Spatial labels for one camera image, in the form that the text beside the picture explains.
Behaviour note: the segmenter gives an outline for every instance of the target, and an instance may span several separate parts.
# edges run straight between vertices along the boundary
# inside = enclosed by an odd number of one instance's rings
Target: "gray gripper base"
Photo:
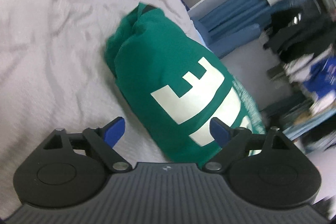
[[[61,210],[20,207],[8,224],[325,224],[309,205],[274,211],[235,195],[220,175],[196,164],[139,163],[115,174],[89,201]]]

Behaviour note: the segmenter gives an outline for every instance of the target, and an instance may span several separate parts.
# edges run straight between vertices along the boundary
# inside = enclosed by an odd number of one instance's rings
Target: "metal screw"
[[[205,168],[210,171],[218,171],[222,168],[222,165],[219,162],[208,162]]]
[[[114,170],[117,170],[117,171],[125,171],[129,167],[129,165],[127,162],[119,161],[119,162],[114,163],[112,167]]]

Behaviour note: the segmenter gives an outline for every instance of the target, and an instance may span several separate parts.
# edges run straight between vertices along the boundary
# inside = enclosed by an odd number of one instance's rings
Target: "green shirt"
[[[221,150],[209,132],[212,117],[265,132],[243,86],[161,9],[139,4],[123,18],[105,59],[132,110],[172,161],[203,165]]]

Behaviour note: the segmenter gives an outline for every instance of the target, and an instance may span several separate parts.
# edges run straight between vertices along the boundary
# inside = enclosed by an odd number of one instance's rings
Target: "bed sheet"
[[[166,161],[103,59],[106,39],[139,2],[199,41],[180,0],[0,0],[1,218],[20,205],[16,168],[54,128],[81,132],[122,116],[126,133],[115,150],[132,165]]]

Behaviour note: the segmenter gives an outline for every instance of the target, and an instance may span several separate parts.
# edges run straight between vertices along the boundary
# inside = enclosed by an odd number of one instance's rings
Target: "green fabric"
[[[139,4],[122,19],[116,33],[107,41],[105,59],[120,91],[165,155],[175,162],[202,165],[221,150],[215,141],[200,146],[189,135],[214,114],[232,87],[242,100],[232,127],[239,127],[243,117],[248,116],[253,133],[264,133],[251,96],[220,60],[188,38],[161,9],[142,13],[145,7]],[[190,71],[200,79],[206,72],[198,63],[202,57],[220,71],[225,80],[201,112],[177,124],[151,93],[169,85],[178,97],[184,95],[192,86],[182,77]]]

